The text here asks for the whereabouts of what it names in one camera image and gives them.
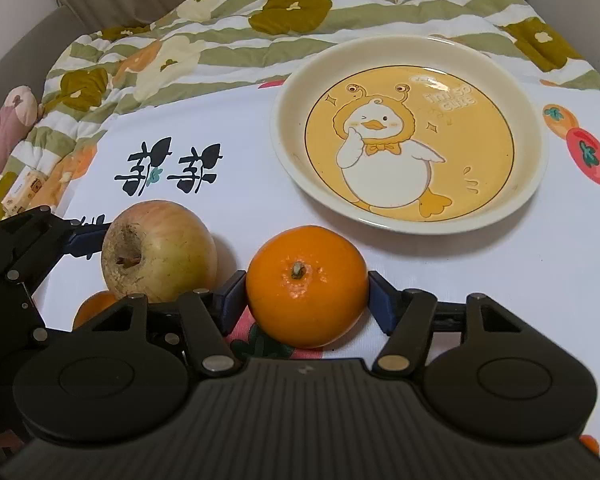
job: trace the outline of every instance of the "bed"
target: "bed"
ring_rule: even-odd
[[[519,79],[554,132],[561,110],[570,110],[600,141],[600,75],[524,0],[186,0],[149,25],[81,36],[64,51],[46,80],[44,117],[4,168],[0,202],[34,171],[46,182],[27,207],[49,205],[82,222],[110,221],[142,200],[182,203],[214,234],[219,280],[245,268],[274,234],[324,225],[398,288],[451,301],[476,290],[501,299],[585,362],[600,386],[600,182],[574,165],[559,134],[546,131],[550,167],[525,208],[452,237],[353,224],[303,195],[277,164],[268,121],[278,86],[316,53],[378,34],[472,47]],[[162,178],[124,189],[117,177],[129,170],[129,156],[167,137],[173,156]],[[169,180],[182,171],[179,158],[213,143],[222,150],[213,182],[187,192]],[[36,300],[49,326],[69,330],[80,302],[103,288],[97,258],[65,257]],[[249,343],[252,325],[247,312],[229,340]],[[346,340],[291,357],[368,361],[384,341],[363,317]],[[587,431],[600,441],[600,391]]]

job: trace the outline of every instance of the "duck beak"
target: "duck beak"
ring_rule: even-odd
[[[366,123],[362,123],[362,125],[370,130],[384,130],[386,128],[384,124],[382,124],[380,121],[376,121],[375,119],[367,121]]]

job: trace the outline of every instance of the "black chinese character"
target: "black chinese character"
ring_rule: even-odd
[[[171,155],[169,151],[169,146],[171,145],[171,137],[165,137],[164,139],[159,140],[154,144],[151,148],[151,151],[147,151],[146,142],[142,143],[141,152],[132,153],[129,155],[127,159],[128,162],[136,161],[136,164],[131,168],[130,175],[116,175],[114,180],[126,180],[122,189],[129,196],[133,196],[134,193],[140,188],[138,196],[142,195],[145,187],[148,187],[149,184],[153,184],[154,182],[158,182],[160,180],[160,174],[162,173],[162,169],[158,168],[163,162],[164,159],[167,158],[168,155]],[[144,160],[149,158],[149,165],[146,168],[146,172],[144,172]]]
[[[185,193],[191,192],[196,181],[198,185],[194,193],[197,193],[200,189],[202,181],[213,184],[218,177],[215,173],[205,173],[205,170],[211,170],[218,159],[222,158],[220,155],[220,144],[212,144],[204,149],[201,155],[194,147],[191,148],[191,156],[183,156],[178,163],[188,164],[186,168],[182,170],[182,175],[169,175],[167,180],[178,180],[178,188],[183,190]]]
[[[91,218],[91,223],[90,224],[85,224],[84,221],[87,219],[86,216],[82,217],[82,220],[80,220],[80,224],[81,225],[102,225],[104,224],[104,215],[100,215],[98,216],[98,218],[96,219],[95,217]],[[93,254],[87,254],[87,260],[91,260],[91,257],[93,256]]]

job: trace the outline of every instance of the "yellow bow tie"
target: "yellow bow tie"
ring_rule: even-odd
[[[373,155],[374,153],[381,152],[382,150],[392,152],[394,155],[400,155],[402,153],[402,149],[398,142],[389,142],[388,144],[367,144],[365,146],[367,155]]]

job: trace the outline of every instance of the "apple stem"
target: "apple stem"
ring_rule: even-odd
[[[300,278],[302,278],[304,276],[305,270],[306,269],[304,268],[304,265],[302,264],[302,262],[296,262],[296,263],[294,263],[293,269],[291,269],[291,277],[294,280],[299,280]]]
[[[123,269],[128,269],[129,267],[139,264],[141,260],[141,256],[136,256],[135,258],[117,258],[116,263],[122,265]]]

